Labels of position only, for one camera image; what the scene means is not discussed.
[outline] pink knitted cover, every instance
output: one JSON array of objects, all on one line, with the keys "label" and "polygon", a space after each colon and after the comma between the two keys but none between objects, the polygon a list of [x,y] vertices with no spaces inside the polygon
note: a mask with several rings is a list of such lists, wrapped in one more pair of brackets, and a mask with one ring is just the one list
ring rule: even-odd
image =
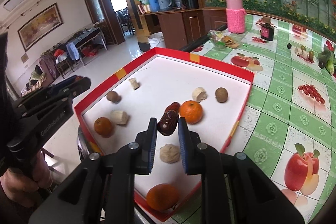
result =
[{"label": "pink knitted cover", "polygon": [[230,10],[226,9],[227,28],[232,33],[245,32],[245,9]]}]

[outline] cork stopper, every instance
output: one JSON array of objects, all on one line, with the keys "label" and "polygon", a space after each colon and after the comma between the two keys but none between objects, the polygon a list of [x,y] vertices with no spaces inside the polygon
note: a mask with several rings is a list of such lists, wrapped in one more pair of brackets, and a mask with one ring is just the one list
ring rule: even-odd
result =
[{"label": "cork stopper", "polygon": [[263,23],[271,24],[271,18],[270,17],[263,16],[262,21],[263,21]]}]

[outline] picture frame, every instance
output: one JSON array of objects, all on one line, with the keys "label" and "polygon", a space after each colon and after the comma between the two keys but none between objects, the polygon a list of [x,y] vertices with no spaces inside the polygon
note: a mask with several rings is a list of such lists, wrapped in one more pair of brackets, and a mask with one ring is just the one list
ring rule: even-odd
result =
[{"label": "picture frame", "polygon": [[25,52],[62,24],[63,20],[57,3],[50,5],[30,19],[17,31]]}]

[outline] orange fruit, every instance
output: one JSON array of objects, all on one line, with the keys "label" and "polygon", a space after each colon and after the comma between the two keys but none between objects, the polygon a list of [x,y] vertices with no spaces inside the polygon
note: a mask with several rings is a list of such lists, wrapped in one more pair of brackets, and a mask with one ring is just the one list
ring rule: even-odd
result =
[{"label": "orange fruit", "polygon": [[202,119],[203,108],[196,101],[186,101],[180,106],[180,115],[187,123],[197,123]]},{"label": "orange fruit", "polygon": [[146,201],[152,209],[165,211],[179,201],[179,192],[168,183],[158,184],[148,191]]},{"label": "orange fruit", "polygon": [[114,124],[109,119],[100,117],[94,122],[94,130],[100,136],[109,138],[113,134]]}]

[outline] human hand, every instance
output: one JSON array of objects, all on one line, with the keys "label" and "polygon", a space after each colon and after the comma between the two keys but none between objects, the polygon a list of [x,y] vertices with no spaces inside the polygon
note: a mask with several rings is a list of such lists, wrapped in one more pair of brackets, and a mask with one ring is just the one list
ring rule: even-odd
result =
[{"label": "human hand", "polygon": [[36,192],[40,188],[49,188],[53,182],[49,167],[39,151],[36,164],[32,171],[33,180],[23,174],[14,173],[10,169],[0,177],[2,189],[6,196],[27,208],[34,206],[34,201],[28,193]]}]

